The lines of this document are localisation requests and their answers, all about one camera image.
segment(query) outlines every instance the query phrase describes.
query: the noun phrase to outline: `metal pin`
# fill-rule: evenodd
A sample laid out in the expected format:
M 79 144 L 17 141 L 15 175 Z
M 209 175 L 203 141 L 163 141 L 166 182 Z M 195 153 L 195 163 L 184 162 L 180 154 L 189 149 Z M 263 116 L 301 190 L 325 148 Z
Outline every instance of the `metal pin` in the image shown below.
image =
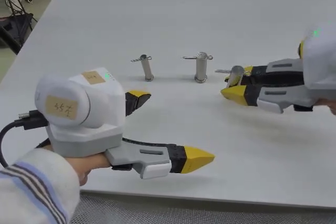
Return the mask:
M 242 66 L 233 66 L 231 70 L 223 70 L 218 69 L 215 71 L 216 73 L 229 73 L 230 77 L 227 80 L 227 88 L 230 88 L 235 85 L 240 85 L 243 76 L 246 75 L 248 72 Z
M 30 117 L 29 113 L 23 113 L 23 114 L 19 114 L 19 119 L 24 119 L 24 118 L 28 118 Z
M 145 80 L 152 81 L 154 79 L 154 75 L 152 74 L 151 66 L 149 65 L 149 60 L 151 60 L 151 56 L 141 55 L 139 59 L 131 60 L 131 62 L 141 61 L 141 65 L 143 71 L 145 73 Z
M 211 55 L 207 55 L 204 52 L 199 52 L 195 57 L 182 57 L 185 60 L 196 60 L 196 74 L 195 74 L 195 81 L 198 83 L 206 82 L 207 75 L 206 75 L 206 65 L 207 60 L 212 60 L 214 57 Z

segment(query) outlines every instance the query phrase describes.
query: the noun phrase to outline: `green led light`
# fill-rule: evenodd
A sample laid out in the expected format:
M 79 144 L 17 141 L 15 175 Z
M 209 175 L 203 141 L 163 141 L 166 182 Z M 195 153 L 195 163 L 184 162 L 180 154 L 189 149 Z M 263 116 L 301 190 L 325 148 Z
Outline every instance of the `green led light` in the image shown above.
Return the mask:
M 319 29 L 317 29 L 317 30 L 315 30 L 314 31 L 314 36 L 315 37 L 318 37 L 319 36 L 319 32 L 321 31 L 321 29 L 319 28 Z

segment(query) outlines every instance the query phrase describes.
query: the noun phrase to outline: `white sleeve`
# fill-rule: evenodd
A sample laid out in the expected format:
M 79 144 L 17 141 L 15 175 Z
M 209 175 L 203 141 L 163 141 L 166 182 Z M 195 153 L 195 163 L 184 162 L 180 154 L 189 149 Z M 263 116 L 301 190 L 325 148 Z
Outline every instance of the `white sleeve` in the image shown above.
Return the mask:
M 34 149 L 0 170 L 0 223 L 67 224 L 78 202 L 78 176 L 54 152 Z

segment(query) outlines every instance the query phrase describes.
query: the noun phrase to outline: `table surface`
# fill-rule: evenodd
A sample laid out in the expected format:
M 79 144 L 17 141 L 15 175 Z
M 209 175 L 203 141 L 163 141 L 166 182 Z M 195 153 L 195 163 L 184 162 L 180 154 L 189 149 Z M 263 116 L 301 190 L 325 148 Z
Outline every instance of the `table surface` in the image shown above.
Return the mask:
M 127 118 L 124 136 L 199 147 L 215 160 L 186 175 L 141 180 L 136 172 L 92 172 L 87 190 L 238 202 L 336 207 L 336 118 L 327 108 L 277 115 L 241 107 L 221 94 L 215 69 L 296 58 L 315 22 L 333 21 L 334 0 L 52 0 L 0 84 L 0 125 L 34 109 L 45 73 L 69 77 L 106 67 L 126 90 L 152 98 Z M 208 81 L 193 80 L 204 51 Z M 143 80 L 141 54 L 155 79 Z M 9 162 L 47 136 L 15 129 L 4 140 Z

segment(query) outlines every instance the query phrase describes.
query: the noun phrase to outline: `black cable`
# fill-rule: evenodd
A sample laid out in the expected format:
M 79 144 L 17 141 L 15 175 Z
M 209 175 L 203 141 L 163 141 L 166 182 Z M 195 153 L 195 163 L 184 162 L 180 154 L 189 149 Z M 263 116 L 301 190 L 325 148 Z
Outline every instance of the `black cable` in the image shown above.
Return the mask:
M 31 110 L 29 111 L 29 113 L 27 113 L 25 118 L 15 120 L 14 122 L 5 126 L 0 131 L 0 163 L 4 168 L 8 166 L 8 163 L 6 162 L 2 152 L 2 141 L 4 139 L 4 136 L 10 129 L 22 126 L 25 131 L 31 129 L 37 129 L 48 126 L 48 121 L 38 110 Z
M 1 130 L 1 132 L 0 132 L 0 163 L 1 163 L 1 165 L 2 165 L 4 168 L 6 168 L 6 167 L 8 166 L 8 164 L 7 164 L 7 162 L 6 162 L 5 158 L 4 158 L 4 155 L 3 155 L 3 153 L 2 153 L 2 147 L 1 147 L 1 145 L 2 145 L 2 140 L 4 139 L 4 136 L 6 135 L 6 133 L 7 133 L 10 129 L 16 127 L 17 124 L 18 124 L 17 122 L 12 122 L 12 123 L 8 124 L 7 126 L 5 126 L 5 127 Z

